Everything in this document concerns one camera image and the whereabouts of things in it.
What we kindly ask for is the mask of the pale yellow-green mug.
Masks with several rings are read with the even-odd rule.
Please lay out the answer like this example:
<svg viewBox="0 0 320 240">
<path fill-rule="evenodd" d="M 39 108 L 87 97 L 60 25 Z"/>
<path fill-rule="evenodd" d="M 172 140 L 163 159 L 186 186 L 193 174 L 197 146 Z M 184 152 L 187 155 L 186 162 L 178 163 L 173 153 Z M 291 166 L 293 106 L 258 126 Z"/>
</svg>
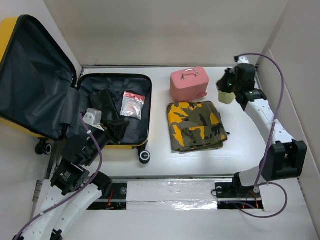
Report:
<svg viewBox="0 0 320 240">
<path fill-rule="evenodd" d="M 230 105 L 234 100 L 236 96 L 233 92 L 224 92 L 218 90 L 218 100 L 222 104 Z"/>
</svg>

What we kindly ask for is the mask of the clear plastic bag red label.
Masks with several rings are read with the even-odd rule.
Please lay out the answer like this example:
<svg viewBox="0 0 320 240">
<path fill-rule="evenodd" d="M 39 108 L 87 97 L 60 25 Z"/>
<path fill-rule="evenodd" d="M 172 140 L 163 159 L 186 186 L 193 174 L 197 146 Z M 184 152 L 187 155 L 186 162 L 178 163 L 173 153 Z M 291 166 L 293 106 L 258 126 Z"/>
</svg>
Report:
<svg viewBox="0 0 320 240">
<path fill-rule="evenodd" d="M 145 96 L 125 91 L 123 93 L 120 115 L 141 120 L 145 98 Z"/>
</svg>

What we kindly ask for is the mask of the black pouch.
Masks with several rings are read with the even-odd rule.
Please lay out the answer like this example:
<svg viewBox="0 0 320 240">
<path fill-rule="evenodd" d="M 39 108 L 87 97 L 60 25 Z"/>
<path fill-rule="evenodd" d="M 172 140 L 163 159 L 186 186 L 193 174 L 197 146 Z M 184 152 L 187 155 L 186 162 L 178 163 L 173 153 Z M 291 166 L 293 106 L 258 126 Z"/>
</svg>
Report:
<svg viewBox="0 0 320 240">
<path fill-rule="evenodd" d="M 108 88 L 90 94 L 88 99 L 93 109 L 101 111 L 101 122 L 104 123 L 120 118 L 113 95 Z"/>
</svg>

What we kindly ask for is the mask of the pink cosmetic case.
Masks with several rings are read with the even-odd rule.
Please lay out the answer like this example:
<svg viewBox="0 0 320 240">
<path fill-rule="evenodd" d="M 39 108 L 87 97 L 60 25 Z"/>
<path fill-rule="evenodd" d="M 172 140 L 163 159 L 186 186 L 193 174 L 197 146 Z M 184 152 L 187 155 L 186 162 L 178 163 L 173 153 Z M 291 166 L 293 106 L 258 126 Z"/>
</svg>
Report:
<svg viewBox="0 0 320 240">
<path fill-rule="evenodd" d="M 175 71 L 170 75 L 170 95 L 176 103 L 202 99 L 207 95 L 210 78 L 201 66 Z"/>
</svg>

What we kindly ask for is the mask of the camouflage garment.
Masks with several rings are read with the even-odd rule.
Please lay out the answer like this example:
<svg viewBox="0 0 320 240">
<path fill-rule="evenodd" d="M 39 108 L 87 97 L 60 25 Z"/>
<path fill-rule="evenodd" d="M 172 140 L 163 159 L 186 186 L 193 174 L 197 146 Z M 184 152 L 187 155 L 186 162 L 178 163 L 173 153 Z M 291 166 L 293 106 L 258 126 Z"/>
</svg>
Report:
<svg viewBox="0 0 320 240">
<path fill-rule="evenodd" d="M 166 115 L 172 151 L 220 149 L 228 140 L 221 114 L 211 101 L 170 103 Z"/>
</svg>

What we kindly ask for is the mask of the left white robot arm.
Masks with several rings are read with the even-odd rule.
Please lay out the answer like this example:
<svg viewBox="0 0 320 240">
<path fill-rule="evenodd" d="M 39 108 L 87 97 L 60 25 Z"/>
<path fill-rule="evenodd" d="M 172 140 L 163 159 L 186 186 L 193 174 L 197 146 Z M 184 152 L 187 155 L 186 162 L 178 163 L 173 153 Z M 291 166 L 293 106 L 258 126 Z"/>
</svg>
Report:
<svg viewBox="0 0 320 240">
<path fill-rule="evenodd" d="M 93 133 L 83 117 L 80 121 L 87 137 L 74 135 L 66 141 L 39 214 L 25 224 L 15 240 L 63 240 L 94 201 L 111 194 L 113 181 L 100 171 L 102 165 L 98 165 L 93 175 L 85 168 L 103 157 L 102 150 L 107 144 L 122 141 L 129 122 L 112 120 Z"/>
</svg>

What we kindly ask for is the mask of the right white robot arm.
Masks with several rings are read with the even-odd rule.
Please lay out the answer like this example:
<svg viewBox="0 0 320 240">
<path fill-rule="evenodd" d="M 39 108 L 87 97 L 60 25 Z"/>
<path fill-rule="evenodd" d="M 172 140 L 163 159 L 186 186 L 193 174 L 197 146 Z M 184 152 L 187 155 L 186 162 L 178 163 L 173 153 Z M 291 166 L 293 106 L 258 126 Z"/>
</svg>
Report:
<svg viewBox="0 0 320 240">
<path fill-rule="evenodd" d="M 307 145 L 289 134 L 270 108 L 265 93 L 256 88 L 256 69 L 249 63 L 227 68 L 216 83 L 218 99 L 230 104 L 236 101 L 251 118 L 266 144 L 259 165 L 237 172 L 232 178 L 231 191 L 242 197 L 260 184 L 301 176 Z"/>
</svg>

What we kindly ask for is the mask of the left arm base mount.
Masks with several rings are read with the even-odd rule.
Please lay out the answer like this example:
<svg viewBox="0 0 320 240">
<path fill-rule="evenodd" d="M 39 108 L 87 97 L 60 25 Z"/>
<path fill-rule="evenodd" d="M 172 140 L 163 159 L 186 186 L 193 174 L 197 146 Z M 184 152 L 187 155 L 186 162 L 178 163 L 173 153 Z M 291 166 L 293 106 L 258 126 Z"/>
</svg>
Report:
<svg viewBox="0 0 320 240">
<path fill-rule="evenodd" d="M 95 200 L 87 210 L 98 211 L 120 211 L 127 209 L 128 181 L 115 179 L 112 182 L 110 190 L 102 197 Z"/>
</svg>

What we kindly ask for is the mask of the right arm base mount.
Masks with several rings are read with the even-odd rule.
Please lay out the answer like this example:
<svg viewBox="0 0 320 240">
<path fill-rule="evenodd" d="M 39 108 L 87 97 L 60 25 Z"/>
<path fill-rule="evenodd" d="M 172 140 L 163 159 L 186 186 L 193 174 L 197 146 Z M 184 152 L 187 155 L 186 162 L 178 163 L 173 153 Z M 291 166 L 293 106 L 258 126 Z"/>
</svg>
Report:
<svg viewBox="0 0 320 240">
<path fill-rule="evenodd" d="M 219 210 L 264 209 L 260 192 L 255 193 L 252 186 L 241 186 L 238 172 L 231 182 L 216 182 L 211 195 L 217 198 Z"/>
</svg>

